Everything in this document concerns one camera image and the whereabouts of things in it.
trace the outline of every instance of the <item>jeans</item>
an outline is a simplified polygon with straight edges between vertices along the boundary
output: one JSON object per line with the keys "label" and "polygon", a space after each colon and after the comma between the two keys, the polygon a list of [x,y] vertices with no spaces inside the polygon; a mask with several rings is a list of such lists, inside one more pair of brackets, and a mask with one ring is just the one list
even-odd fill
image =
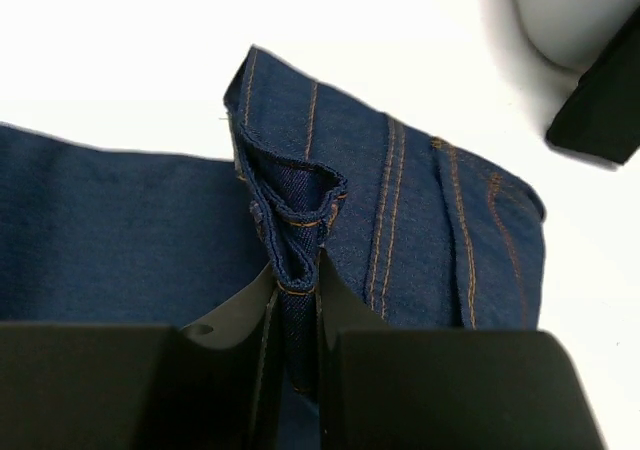
{"label": "jeans", "polygon": [[536,327],[545,210],[525,182],[255,47],[225,104],[234,163],[0,125],[0,319],[182,326],[270,262],[293,448],[318,441],[293,391],[316,385],[322,247],[395,326]]}

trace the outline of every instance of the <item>white background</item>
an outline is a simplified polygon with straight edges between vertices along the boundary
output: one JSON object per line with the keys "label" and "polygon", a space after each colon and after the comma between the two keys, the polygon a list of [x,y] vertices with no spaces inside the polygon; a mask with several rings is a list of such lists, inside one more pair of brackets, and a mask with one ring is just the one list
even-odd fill
{"label": "white background", "polygon": [[640,155],[614,171],[547,148],[576,76],[529,47],[511,0],[0,0],[0,120],[230,159],[222,94],[251,43],[536,188],[540,325],[609,447],[640,448]]}

